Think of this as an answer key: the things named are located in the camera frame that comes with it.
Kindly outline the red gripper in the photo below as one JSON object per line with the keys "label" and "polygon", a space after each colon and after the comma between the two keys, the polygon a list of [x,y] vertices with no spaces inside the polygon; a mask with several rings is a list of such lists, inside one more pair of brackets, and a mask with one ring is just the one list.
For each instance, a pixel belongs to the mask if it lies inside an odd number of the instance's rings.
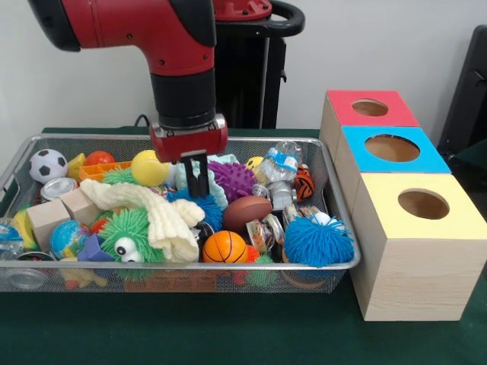
{"label": "red gripper", "polygon": [[[200,132],[186,131],[186,134],[168,135],[167,130],[149,128],[154,151],[160,162],[176,163],[183,158],[186,182],[190,198],[207,196],[208,159],[206,154],[222,152],[228,143],[228,128],[212,129]],[[186,156],[198,156],[199,176],[193,174],[192,159]]]}

